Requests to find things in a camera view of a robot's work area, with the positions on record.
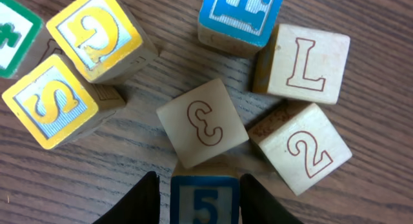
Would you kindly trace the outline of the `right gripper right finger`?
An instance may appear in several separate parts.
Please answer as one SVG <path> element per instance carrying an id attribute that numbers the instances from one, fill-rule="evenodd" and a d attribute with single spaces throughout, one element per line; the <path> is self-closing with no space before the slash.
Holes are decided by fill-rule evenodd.
<path id="1" fill-rule="evenodd" d="M 243 224 L 303 224 L 253 175 L 243 174 L 239 182 Z"/>

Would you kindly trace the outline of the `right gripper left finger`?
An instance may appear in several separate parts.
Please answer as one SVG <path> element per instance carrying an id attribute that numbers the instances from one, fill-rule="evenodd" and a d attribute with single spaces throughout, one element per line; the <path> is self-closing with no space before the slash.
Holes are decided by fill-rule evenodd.
<path id="1" fill-rule="evenodd" d="M 158 224 L 159 176 L 150 171 L 94 224 Z"/>

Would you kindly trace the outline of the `blue number five block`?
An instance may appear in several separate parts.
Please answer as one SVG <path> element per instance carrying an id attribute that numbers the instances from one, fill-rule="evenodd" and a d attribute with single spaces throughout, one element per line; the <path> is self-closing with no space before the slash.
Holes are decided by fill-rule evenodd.
<path id="1" fill-rule="evenodd" d="M 177 162 L 170 182 L 173 224 L 238 224 L 239 176 L 226 155 L 192 168 Z"/>

